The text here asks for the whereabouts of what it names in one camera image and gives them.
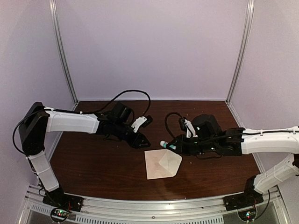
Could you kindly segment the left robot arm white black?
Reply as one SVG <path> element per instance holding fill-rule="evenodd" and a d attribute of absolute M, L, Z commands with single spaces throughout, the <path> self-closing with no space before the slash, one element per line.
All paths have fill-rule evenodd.
<path fill-rule="evenodd" d="M 153 118 L 142 115 L 128 124 L 126 121 L 132 113 L 133 110 L 122 103 L 117 103 L 107 112 L 87 113 L 54 109 L 35 102 L 13 130 L 13 134 L 19 134 L 21 141 L 21 148 L 17 147 L 16 150 L 29 160 L 34 173 L 49 193 L 49 200 L 57 207 L 63 207 L 67 196 L 61 192 L 60 183 L 46 156 L 46 133 L 78 132 L 114 136 L 135 149 L 149 147 L 149 140 L 139 129 L 152 123 Z"/>

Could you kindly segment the beige envelope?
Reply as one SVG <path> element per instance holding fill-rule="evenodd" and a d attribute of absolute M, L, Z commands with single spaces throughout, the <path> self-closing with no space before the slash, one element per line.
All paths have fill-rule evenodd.
<path fill-rule="evenodd" d="M 174 177 L 182 162 L 182 157 L 171 150 L 159 149 L 144 152 L 148 180 Z"/>

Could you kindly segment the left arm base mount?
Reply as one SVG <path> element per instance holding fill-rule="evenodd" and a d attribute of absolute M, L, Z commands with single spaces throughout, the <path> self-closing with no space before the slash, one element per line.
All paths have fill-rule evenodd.
<path fill-rule="evenodd" d="M 54 199 L 49 195 L 43 197 L 43 203 L 52 206 L 50 218 L 55 223 L 66 221 L 74 212 L 80 212 L 83 204 L 83 198 L 63 194 L 62 198 Z"/>

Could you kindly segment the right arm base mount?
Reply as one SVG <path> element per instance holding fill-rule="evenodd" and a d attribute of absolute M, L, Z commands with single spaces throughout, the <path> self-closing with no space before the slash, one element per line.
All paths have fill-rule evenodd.
<path fill-rule="evenodd" d="M 261 194 L 235 194 L 223 198 L 226 211 L 237 211 L 238 217 L 246 223 L 253 222 L 257 218 L 257 208 L 263 202 Z"/>

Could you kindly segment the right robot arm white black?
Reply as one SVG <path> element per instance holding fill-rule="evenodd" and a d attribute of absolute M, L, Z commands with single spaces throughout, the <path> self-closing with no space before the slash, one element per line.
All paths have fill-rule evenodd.
<path fill-rule="evenodd" d="M 299 128 L 256 130 L 243 127 L 222 130 L 214 115 L 201 114 L 192 121 L 180 116 L 178 119 L 184 134 L 174 136 L 169 143 L 160 145 L 179 155 L 203 155 L 214 152 L 219 157 L 242 156 L 254 153 L 287 153 L 287 157 L 271 169 L 251 177 L 246 182 L 240 203 L 251 205 L 257 194 L 299 174 Z"/>

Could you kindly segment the green white glue stick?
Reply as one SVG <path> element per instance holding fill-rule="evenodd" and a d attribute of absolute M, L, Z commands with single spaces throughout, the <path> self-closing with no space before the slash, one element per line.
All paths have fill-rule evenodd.
<path fill-rule="evenodd" d="M 176 150 L 176 146 L 175 145 L 172 145 L 171 143 L 169 142 L 166 142 L 166 141 L 160 141 L 160 146 L 162 146 L 163 148 L 166 148 L 166 149 L 169 149 L 169 150 Z"/>

